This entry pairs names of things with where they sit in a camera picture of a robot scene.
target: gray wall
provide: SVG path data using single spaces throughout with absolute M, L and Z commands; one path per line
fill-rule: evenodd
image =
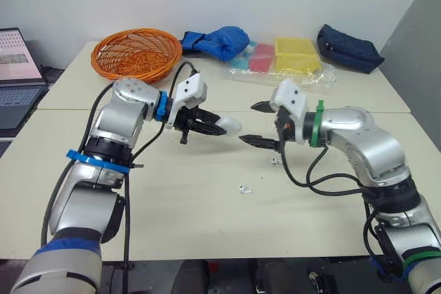
M 382 72 L 441 150 L 441 0 L 414 0 L 381 55 Z

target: pink sponge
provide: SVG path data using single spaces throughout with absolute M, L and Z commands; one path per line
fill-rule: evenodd
M 249 60 L 249 68 L 253 72 L 268 72 L 274 58 L 274 46 L 259 43 Z

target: laptop keyboard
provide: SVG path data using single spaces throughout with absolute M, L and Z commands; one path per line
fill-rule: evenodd
M 0 107 L 27 106 L 40 89 L 0 90 Z

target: blue glove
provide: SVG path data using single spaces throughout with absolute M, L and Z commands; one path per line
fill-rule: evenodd
M 247 47 L 249 38 L 238 27 L 223 27 L 211 34 L 187 31 L 181 44 L 184 51 L 201 51 L 221 61 L 229 61 Z

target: blue strap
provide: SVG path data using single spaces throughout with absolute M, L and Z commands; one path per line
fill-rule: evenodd
M 199 32 L 187 31 L 184 35 L 184 38 L 181 41 L 182 48 L 184 50 L 193 50 L 194 44 L 200 41 L 204 37 L 205 34 L 201 34 Z
M 87 155 L 83 155 L 77 151 L 74 151 L 73 149 L 70 149 L 69 152 L 66 154 L 66 156 L 73 160 L 87 163 L 89 165 L 96 165 L 97 167 L 119 171 L 122 172 L 123 174 L 128 174 L 130 172 L 130 168 L 128 167 L 124 167 L 123 165 L 115 165 L 114 163 L 105 162 L 102 160 L 97 160 L 95 158 L 91 158 Z
M 101 257 L 99 242 L 95 240 L 85 240 L 83 238 L 63 238 L 53 239 L 44 247 L 41 247 L 34 255 L 44 253 L 45 251 L 58 251 L 60 249 L 84 249 L 93 251 Z
M 161 91 L 161 99 L 154 117 L 155 120 L 161 121 L 165 115 L 165 108 L 167 106 L 167 92 Z

